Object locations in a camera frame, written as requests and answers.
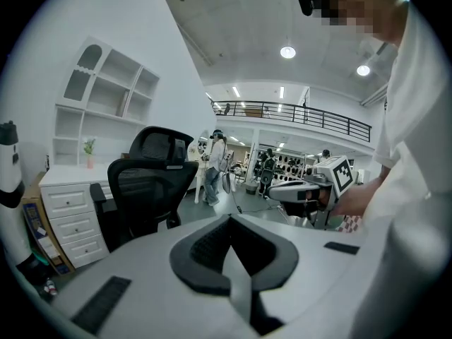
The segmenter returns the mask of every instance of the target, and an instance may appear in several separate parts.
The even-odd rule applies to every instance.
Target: black metal railing
[[[217,115],[292,121],[308,126],[317,126],[370,142],[370,130],[372,128],[370,125],[357,121],[356,119],[320,109],[303,107],[301,105],[289,105],[286,103],[259,101],[238,102],[234,100],[212,101],[212,108]]]

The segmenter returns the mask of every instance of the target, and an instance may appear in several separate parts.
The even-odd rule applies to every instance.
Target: chair armrest
[[[104,191],[98,183],[90,185],[90,195],[95,205],[107,202]]]

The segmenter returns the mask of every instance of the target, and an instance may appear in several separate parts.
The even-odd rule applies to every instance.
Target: desk drawer
[[[110,185],[108,184],[108,181],[99,182],[100,188],[104,192],[105,198],[107,200],[113,198],[112,190],[110,189]]]
[[[70,244],[64,244],[61,247],[74,268],[88,265],[109,254],[101,234],[71,242]]]
[[[100,234],[99,223],[94,212],[55,218],[50,220],[50,225],[60,244],[68,244]]]
[[[49,219],[94,211],[89,184],[42,187],[41,193]]]

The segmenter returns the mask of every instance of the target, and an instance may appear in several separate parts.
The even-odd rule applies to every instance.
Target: bookshelf
[[[94,37],[70,67],[56,100],[50,165],[85,165],[89,138],[95,162],[112,162],[147,125],[159,77]]]

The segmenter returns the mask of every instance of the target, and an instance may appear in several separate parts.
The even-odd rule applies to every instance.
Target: red checkered cloth
[[[345,216],[343,222],[340,224],[336,231],[351,233],[357,231],[362,224],[361,216]]]

